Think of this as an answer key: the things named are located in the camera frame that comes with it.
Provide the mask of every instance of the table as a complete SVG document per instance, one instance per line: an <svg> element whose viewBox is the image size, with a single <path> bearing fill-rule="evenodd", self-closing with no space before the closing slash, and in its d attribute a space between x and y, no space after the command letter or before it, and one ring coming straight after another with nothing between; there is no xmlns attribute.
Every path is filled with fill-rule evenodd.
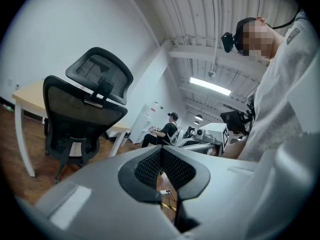
<svg viewBox="0 0 320 240"><path fill-rule="evenodd" d="M23 159L27 172L31 177L35 177L35 170L31 163L28 149L26 146L25 133L23 129L24 110L35 115L47 118L46 107L43 97L44 81L39 81L28 86L22 87L12 93L12 98L15 99L15 132L18 141L19 150ZM126 134L130 130L123 122L119 121L110 128L111 131L117 132L116 140L109 153L109 157L116 155L118 148Z"/></svg>

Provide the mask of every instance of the person wearing black cap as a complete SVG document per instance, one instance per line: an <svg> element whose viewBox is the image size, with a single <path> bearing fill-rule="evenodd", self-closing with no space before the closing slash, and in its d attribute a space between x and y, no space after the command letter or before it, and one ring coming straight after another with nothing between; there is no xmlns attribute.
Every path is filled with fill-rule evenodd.
<svg viewBox="0 0 320 240"><path fill-rule="evenodd" d="M170 143L170 139L175 132L178 130L176 121L178 120L178 114L177 113L169 113L169 123L167 123L161 131L151 130L152 134L155 134L157 137L147 134L144 136L143 142L142 142L142 148L145 148L149 145L149 143L153 145L159 145L163 144L162 140L165 140L166 142Z"/></svg>
<svg viewBox="0 0 320 240"><path fill-rule="evenodd" d="M275 31L293 21L285 36ZM265 151L277 149L286 139L303 132L286 96L319 49L318 35L301 10L291 22L273 28L262 17L245 18L237 24L234 36L227 32L221 39L227 53L234 45L244 56L269 61L256 91L248 95L248 103L252 99L255 110L249 135L228 144L224 151L225 158L258 162Z"/></svg>

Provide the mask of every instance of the fluorescent light fixture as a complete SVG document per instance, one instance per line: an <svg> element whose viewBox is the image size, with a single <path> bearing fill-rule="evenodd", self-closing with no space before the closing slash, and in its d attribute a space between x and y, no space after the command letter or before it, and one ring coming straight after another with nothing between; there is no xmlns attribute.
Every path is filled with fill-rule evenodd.
<svg viewBox="0 0 320 240"><path fill-rule="evenodd" d="M190 83L196 84L198 86L209 88L211 90L214 90L214 91L216 91L218 93L221 93L221 94L224 94L224 95L227 95L227 96L229 96L230 93L231 93L231 91L226 89L226 88L223 88L223 87L220 87L220 86L215 85L213 83L202 81L202 80L199 80L199 79L196 79L196 78L193 78L193 77L190 77Z"/></svg>
<svg viewBox="0 0 320 240"><path fill-rule="evenodd" d="M198 120L200 120L200 121L203 121L202 115L200 115L200 114L197 114L197 115L195 116L195 119L198 119Z"/></svg>

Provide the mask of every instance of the white table leg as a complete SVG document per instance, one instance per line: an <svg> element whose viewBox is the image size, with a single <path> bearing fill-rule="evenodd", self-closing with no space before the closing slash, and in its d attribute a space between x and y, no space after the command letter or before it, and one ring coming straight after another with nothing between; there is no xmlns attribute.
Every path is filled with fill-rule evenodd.
<svg viewBox="0 0 320 240"><path fill-rule="evenodd" d="M114 142L112 149L110 151L109 158L114 157L116 155L118 148L120 147L120 144L121 144L125 134L126 134L126 132L118 132L116 134L116 139L115 139L115 142Z"/></svg>
<svg viewBox="0 0 320 240"><path fill-rule="evenodd" d="M31 177L35 177L36 174L28 154L25 133L23 129L24 110L22 109L22 106L18 101L15 103L14 118L15 118L15 133L16 133L16 138L18 140L18 145L19 145L19 150L21 153L22 160L24 162L24 165L29 175Z"/></svg>

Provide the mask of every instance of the wooden floor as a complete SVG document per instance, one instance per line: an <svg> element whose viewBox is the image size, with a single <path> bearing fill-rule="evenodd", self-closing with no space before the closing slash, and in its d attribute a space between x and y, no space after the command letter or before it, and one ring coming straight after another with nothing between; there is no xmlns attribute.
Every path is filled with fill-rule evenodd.
<svg viewBox="0 0 320 240"><path fill-rule="evenodd" d="M59 162L50 156L45 156L45 135L44 127L41 122L25 118L25 138L32 161L36 177L30 177L27 173L25 165L20 155L16 128L15 114L0 107L0 163L4 176L8 181L13 193L31 204L34 204L47 190L52 188L54 184L54 175L56 174ZM90 163L104 160L113 146L113 142L100 138L99 153L90 160ZM128 140L123 147L118 149L117 155L139 149L141 144L133 144ZM66 166L60 179L63 180L74 172L79 170L76 165ZM158 177L157 190L171 189L173 196L177 199L177 194L170 184L165 174ZM172 207L175 206L174 201L163 199L163 203ZM170 209L162 208L166 216L172 220L175 217L175 212Z"/></svg>

